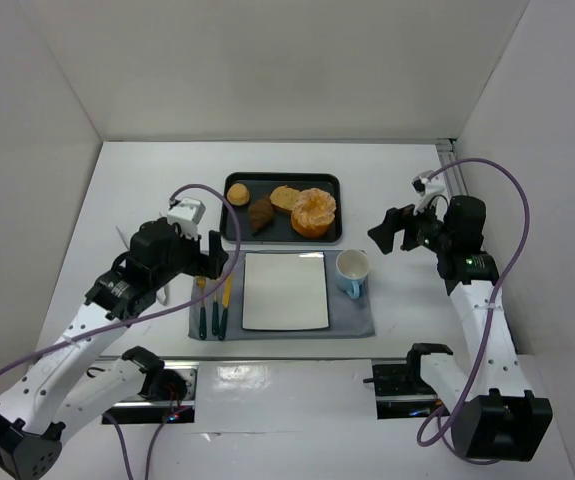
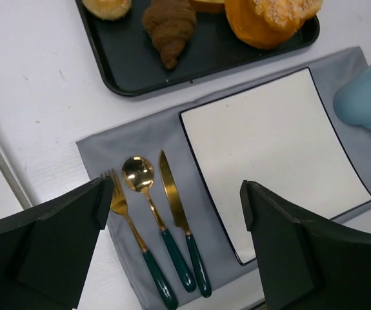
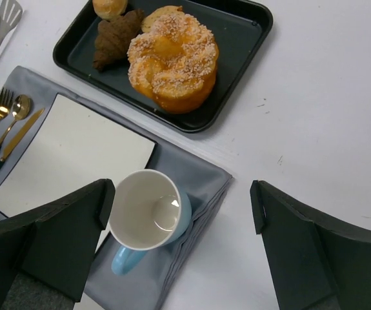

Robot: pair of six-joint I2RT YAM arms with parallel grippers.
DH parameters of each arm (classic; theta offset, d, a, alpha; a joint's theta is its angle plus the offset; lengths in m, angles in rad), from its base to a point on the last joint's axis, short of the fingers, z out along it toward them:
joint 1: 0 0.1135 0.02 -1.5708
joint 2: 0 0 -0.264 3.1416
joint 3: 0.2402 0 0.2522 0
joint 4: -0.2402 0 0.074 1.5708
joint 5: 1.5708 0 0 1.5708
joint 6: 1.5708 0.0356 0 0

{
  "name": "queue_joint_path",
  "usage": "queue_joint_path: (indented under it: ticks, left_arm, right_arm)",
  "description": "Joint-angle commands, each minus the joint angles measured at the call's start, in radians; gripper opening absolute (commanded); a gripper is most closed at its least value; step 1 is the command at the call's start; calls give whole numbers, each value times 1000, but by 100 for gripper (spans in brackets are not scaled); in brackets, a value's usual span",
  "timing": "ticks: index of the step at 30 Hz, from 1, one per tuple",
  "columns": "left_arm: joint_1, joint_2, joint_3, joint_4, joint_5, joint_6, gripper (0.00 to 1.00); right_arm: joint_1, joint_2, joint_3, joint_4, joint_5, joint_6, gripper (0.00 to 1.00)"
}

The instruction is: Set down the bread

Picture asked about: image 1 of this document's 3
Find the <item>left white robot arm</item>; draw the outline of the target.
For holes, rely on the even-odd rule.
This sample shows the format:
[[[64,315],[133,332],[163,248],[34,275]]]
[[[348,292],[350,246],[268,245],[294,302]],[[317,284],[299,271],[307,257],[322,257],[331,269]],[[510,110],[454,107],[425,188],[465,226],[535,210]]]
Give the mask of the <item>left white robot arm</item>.
[[[100,354],[135,324],[177,276],[218,279],[229,256],[221,236],[209,249],[189,233],[192,224],[165,218],[140,226],[129,247],[99,276],[58,342],[38,352],[22,378],[0,395],[0,469],[14,479],[40,479],[65,443],[114,404],[138,396],[168,401],[185,381],[144,347],[128,349],[84,381]]]

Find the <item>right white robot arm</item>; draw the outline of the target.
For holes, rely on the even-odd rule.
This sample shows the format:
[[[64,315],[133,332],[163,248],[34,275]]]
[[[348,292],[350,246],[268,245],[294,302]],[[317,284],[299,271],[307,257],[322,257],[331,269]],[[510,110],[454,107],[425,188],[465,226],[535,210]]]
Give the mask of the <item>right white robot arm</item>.
[[[534,394],[518,361],[502,304],[496,263],[483,249],[486,206],[455,196],[443,217],[432,204],[391,208],[369,237],[382,253],[424,247],[436,255],[437,271],[462,322],[471,369],[464,372],[452,350],[415,343],[407,355],[407,380],[433,390],[441,406],[431,413],[438,430],[419,436],[421,446],[444,441],[466,462],[486,465],[533,459],[553,419],[548,399]]]

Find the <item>silver metal tongs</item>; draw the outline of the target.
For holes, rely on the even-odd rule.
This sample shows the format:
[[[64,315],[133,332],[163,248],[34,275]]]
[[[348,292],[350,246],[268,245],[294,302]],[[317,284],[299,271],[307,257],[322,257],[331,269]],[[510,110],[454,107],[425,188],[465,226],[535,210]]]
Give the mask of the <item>silver metal tongs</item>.
[[[128,238],[126,236],[126,234],[118,227],[115,227],[115,230],[123,244],[123,246],[128,249],[129,248],[129,241]],[[167,306],[168,305],[168,298],[169,296],[169,286],[165,285],[161,290],[159,290],[156,294],[156,299],[157,302],[161,305],[161,306]]]

